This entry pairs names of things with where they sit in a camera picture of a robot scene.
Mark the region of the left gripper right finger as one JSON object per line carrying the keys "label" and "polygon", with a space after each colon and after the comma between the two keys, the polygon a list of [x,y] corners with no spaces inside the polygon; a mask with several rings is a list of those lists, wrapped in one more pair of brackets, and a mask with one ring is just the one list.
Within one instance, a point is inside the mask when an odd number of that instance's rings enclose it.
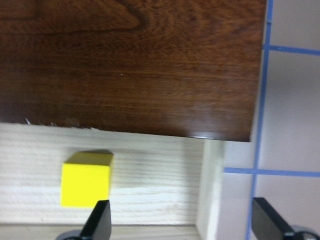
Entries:
{"label": "left gripper right finger", "polygon": [[292,240],[293,228],[263,197],[252,199],[252,232],[257,240]]}

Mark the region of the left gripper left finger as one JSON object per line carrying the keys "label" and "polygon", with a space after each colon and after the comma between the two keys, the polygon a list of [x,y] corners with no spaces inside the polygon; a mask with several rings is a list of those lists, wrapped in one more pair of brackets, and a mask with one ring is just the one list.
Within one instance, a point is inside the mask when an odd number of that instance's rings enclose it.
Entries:
{"label": "left gripper left finger", "polygon": [[99,200],[79,234],[81,240],[109,240],[112,233],[111,205]]}

